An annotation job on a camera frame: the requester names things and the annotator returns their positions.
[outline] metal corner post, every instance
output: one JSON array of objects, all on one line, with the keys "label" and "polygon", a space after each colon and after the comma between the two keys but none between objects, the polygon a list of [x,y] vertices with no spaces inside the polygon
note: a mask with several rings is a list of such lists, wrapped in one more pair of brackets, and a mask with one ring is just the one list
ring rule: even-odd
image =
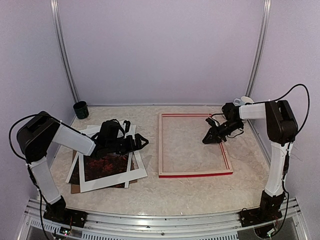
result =
[{"label": "metal corner post", "polygon": [[61,27],[61,20],[60,20],[60,15],[59,15],[59,6],[58,6],[58,0],[50,0],[51,4],[51,11],[52,11],[52,17],[53,17],[53,23],[55,27],[55,33],[58,41],[58,46],[60,49],[61,53],[61,58],[64,66],[64,70],[66,73],[66,78],[67,82],[69,85],[69,88],[71,90],[72,98],[75,103],[79,102],[79,94],[76,88],[76,84],[74,81],[74,78],[72,76],[69,60],[68,60],[68,55],[66,51],[66,46],[64,42],[64,36],[62,32],[62,27]]},{"label": "metal corner post", "polygon": [[253,89],[254,89],[254,85],[255,85],[255,81],[256,81],[256,77],[257,77],[257,73],[258,73],[258,69],[259,69],[259,65],[260,65],[260,61],[261,61],[261,57],[262,57],[262,53],[264,50],[266,35],[267,35],[268,22],[269,22],[269,16],[270,16],[270,8],[271,8],[271,0],[264,0],[264,7],[263,7],[260,33],[259,33],[259,38],[258,38],[258,45],[257,45],[256,51],[255,51],[253,66],[252,66],[251,73],[250,73],[249,84],[246,88],[246,93],[245,93],[245,95],[247,97],[251,96]]}]

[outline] cup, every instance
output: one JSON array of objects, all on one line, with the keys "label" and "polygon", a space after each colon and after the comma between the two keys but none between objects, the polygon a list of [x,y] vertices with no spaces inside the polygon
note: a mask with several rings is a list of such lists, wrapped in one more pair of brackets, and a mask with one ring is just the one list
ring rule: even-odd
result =
[{"label": "cup", "polygon": [[254,103],[254,101],[248,96],[242,96],[241,98],[236,98],[233,101],[233,104],[235,106],[243,106],[246,104],[253,104],[253,103]]},{"label": "cup", "polygon": [[85,101],[75,103],[73,109],[78,119],[85,119],[89,116],[88,105]]}]

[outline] beige table surface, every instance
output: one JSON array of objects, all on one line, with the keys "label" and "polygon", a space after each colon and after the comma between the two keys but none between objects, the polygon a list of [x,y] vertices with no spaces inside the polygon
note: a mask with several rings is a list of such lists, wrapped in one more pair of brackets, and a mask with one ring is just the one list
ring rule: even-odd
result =
[{"label": "beige table surface", "polygon": [[140,151],[148,177],[129,188],[103,188],[71,194],[66,178],[71,167],[72,150],[60,147],[51,174],[68,207],[129,215],[195,215],[218,213],[258,206],[268,179],[268,165],[249,127],[244,134],[225,143],[233,174],[197,178],[158,177],[159,113],[220,113],[212,106],[126,106],[90,107],[87,119],[76,119],[78,130],[100,125],[105,120],[128,119],[136,132],[149,140]]}]

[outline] robotic arm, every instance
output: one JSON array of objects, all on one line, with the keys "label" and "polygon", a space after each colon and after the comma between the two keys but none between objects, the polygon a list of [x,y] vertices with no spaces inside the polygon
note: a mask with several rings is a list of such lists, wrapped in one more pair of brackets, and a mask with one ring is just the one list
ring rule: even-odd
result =
[{"label": "robotic arm", "polygon": [[243,120],[266,119],[266,129],[271,140],[271,165],[268,181],[262,192],[260,207],[241,211],[243,227],[261,224],[281,218],[280,206],[284,201],[283,185],[289,168],[289,158],[298,124],[286,100],[235,106],[226,103],[222,107],[226,122],[217,125],[212,118],[206,121],[211,125],[202,140],[204,144],[226,141],[226,137],[237,129],[243,129]]},{"label": "robotic arm", "polygon": [[99,159],[106,153],[123,155],[140,150],[149,143],[138,133],[134,139],[132,135],[125,136],[130,122],[124,121],[124,124],[123,128],[116,119],[105,121],[100,132],[90,138],[42,111],[20,128],[17,141],[25,156],[30,178],[46,202],[45,219],[83,228],[87,217],[84,211],[66,208],[47,163],[50,144],[57,143]]}]

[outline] white wall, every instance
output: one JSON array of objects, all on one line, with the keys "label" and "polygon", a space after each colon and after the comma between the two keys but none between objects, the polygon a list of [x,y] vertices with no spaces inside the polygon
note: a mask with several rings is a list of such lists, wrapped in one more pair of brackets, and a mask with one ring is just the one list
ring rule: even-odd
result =
[{"label": "white wall", "polygon": [[[0,239],[12,240],[36,188],[25,162],[10,149],[9,128],[18,119],[41,110],[66,123],[74,113],[50,1],[0,1],[0,34]],[[50,149],[49,160],[56,150],[56,146]]]},{"label": "white wall", "polygon": [[[297,83],[309,88],[311,108],[308,121],[294,143],[287,189],[296,196],[312,239],[319,240],[320,1],[274,0],[252,98],[276,99]],[[286,99],[301,125],[307,109],[303,88],[295,89]],[[254,127],[269,147],[266,124],[256,121]]]},{"label": "white wall", "polygon": [[66,49],[91,105],[222,104],[246,92],[263,0],[63,0]]}]

